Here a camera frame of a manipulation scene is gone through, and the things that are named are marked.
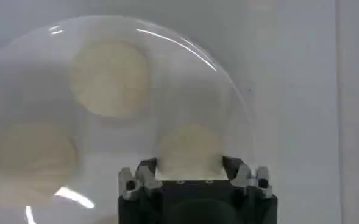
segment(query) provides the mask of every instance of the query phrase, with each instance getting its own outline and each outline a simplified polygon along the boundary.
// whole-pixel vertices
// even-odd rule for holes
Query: white wall
[[[359,0],[339,0],[344,223],[359,223]]]
[[[335,2],[249,1],[245,13],[255,156],[280,223],[341,223]]]
[[[341,222],[335,0],[0,0],[0,46],[88,14],[145,18],[208,49],[254,107],[280,223]]]

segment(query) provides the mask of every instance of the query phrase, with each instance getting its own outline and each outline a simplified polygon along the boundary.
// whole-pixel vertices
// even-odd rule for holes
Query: screw hole
[[[128,182],[126,182],[126,190],[127,191],[132,191],[136,189],[136,182],[134,180],[130,180]]]
[[[258,186],[263,189],[269,188],[269,181],[266,179],[259,179],[258,180]]]

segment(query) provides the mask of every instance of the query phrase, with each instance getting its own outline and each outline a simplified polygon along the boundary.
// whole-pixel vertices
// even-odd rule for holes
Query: metal clamp
[[[122,198],[125,200],[136,200],[139,188],[140,182],[132,175],[130,168],[122,168],[118,174],[118,189]]]
[[[272,186],[269,184],[269,169],[265,166],[260,166],[257,169],[257,187],[264,199],[272,197]]]

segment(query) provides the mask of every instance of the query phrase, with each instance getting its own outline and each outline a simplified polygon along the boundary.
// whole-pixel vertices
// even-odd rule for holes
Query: beige circular pad
[[[86,44],[73,58],[71,90],[88,111],[108,117],[131,117],[145,105],[149,68],[133,45],[104,40]]]
[[[221,141],[209,129],[190,124],[160,141],[159,172],[172,180],[216,178],[222,169]]]
[[[0,133],[0,205],[42,204],[70,179],[76,151],[50,123],[17,124]]]

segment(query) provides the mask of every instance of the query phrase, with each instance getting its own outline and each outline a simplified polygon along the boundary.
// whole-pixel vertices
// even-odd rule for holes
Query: silver bracket
[[[149,170],[148,166],[140,166],[136,173],[137,179],[145,187],[147,193],[151,193],[163,186],[163,183],[156,180],[155,175]]]
[[[118,174],[118,189],[123,199],[136,200],[139,188],[140,182],[132,175],[130,168],[122,168]]]

